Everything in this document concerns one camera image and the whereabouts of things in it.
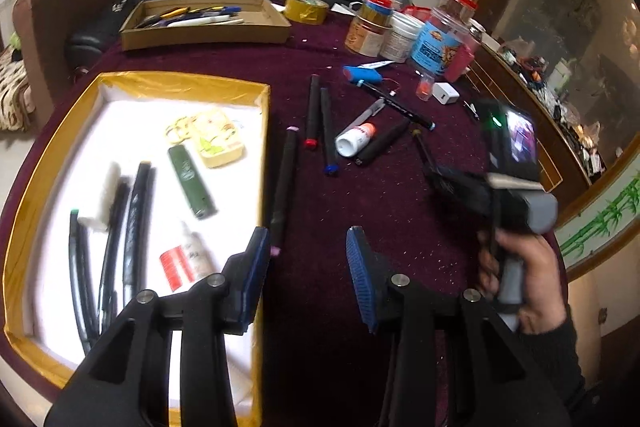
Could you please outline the person right hand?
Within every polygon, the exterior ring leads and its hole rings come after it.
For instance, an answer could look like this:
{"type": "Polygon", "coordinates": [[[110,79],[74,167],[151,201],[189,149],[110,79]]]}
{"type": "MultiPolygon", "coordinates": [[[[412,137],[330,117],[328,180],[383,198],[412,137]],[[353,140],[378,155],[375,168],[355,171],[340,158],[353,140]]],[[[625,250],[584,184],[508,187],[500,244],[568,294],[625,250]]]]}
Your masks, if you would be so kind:
{"type": "Polygon", "coordinates": [[[523,334],[541,335],[558,329],[567,319],[558,257],[540,235],[498,229],[497,243],[524,262],[524,305],[518,310],[523,334]]]}

